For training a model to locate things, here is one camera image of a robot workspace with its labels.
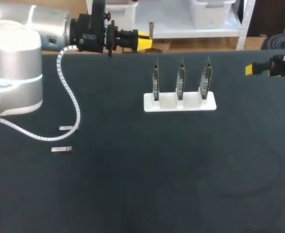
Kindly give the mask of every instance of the wooden floor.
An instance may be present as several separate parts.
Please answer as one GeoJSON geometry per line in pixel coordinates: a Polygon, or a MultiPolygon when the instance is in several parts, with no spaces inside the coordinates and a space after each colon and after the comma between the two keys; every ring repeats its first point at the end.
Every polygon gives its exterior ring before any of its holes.
{"type": "MultiPolygon", "coordinates": [[[[264,37],[249,37],[245,50],[260,50],[264,37]]],[[[163,52],[197,52],[197,51],[233,51],[236,50],[238,38],[196,38],[183,40],[165,40],[163,43],[154,42],[155,48],[162,48],[163,52]]]]}

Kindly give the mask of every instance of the storage rack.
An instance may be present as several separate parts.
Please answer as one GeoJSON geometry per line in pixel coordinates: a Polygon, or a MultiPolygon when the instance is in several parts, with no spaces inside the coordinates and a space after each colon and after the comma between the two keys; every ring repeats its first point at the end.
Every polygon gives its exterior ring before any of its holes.
{"type": "MultiPolygon", "coordinates": [[[[233,4],[223,28],[196,30],[188,11],[188,0],[139,0],[136,10],[135,29],[149,32],[149,21],[155,24],[154,39],[239,37],[236,49],[242,50],[253,13],[255,0],[244,1],[244,17],[240,23],[237,7],[233,4]]],[[[86,0],[91,14],[92,0],[86,0]]]]}

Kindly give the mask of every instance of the small metal part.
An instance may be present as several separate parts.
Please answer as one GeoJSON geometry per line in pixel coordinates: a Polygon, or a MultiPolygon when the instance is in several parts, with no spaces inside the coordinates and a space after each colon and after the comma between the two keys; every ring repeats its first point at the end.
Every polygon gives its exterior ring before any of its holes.
{"type": "Polygon", "coordinates": [[[159,87],[159,71],[158,71],[158,60],[154,65],[154,73],[153,73],[153,96],[154,101],[160,100],[160,87],[159,87]]]}
{"type": "MultiPolygon", "coordinates": [[[[149,38],[150,39],[153,39],[153,31],[154,31],[154,22],[149,22],[149,38]]],[[[152,47],[152,48],[147,49],[146,52],[163,53],[163,50],[152,47]]]]}
{"type": "Polygon", "coordinates": [[[73,129],[73,126],[60,126],[59,127],[59,130],[72,130],[72,129],[73,129]]]}
{"type": "Polygon", "coordinates": [[[207,99],[211,76],[212,76],[212,67],[210,64],[210,59],[208,57],[208,60],[205,61],[204,70],[202,71],[201,74],[200,88],[201,88],[201,98],[203,100],[207,99]]]}
{"type": "Polygon", "coordinates": [[[181,64],[179,66],[179,71],[177,73],[176,88],[177,88],[178,100],[183,100],[184,82],[185,82],[185,66],[184,66],[184,60],[182,58],[181,64]]]}
{"type": "Polygon", "coordinates": [[[149,22],[149,37],[153,39],[154,22],[149,22]]]}
{"type": "Polygon", "coordinates": [[[53,153],[61,153],[61,152],[69,153],[71,151],[72,151],[72,147],[53,147],[53,148],[51,148],[51,152],[53,152],[53,153]]]}

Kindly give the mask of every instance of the white holder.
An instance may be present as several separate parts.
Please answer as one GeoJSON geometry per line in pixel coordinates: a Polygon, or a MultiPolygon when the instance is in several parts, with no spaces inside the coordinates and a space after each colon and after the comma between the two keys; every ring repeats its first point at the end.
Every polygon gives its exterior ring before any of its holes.
{"type": "Polygon", "coordinates": [[[159,93],[159,101],[154,100],[153,93],[144,94],[145,112],[182,112],[182,111],[212,111],[216,110],[214,93],[208,92],[206,100],[198,92],[184,92],[183,100],[178,100],[176,92],[159,93]]]}

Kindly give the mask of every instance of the white plastic bin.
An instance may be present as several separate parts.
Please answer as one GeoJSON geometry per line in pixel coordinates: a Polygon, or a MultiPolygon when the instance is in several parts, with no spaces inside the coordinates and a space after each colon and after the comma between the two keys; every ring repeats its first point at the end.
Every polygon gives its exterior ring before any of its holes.
{"type": "Polygon", "coordinates": [[[108,0],[106,2],[106,11],[111,13],[111,20],[115,21],[118,30],[129,31],[134,29],[134,20],[136,17],[136,7],[138,1],[132,0],[108,0]]]}
{"type": "Polygon", "coordinates": [[[190,0],[192,22],[196,29],[222,28],[236,0],[190,0]]]}

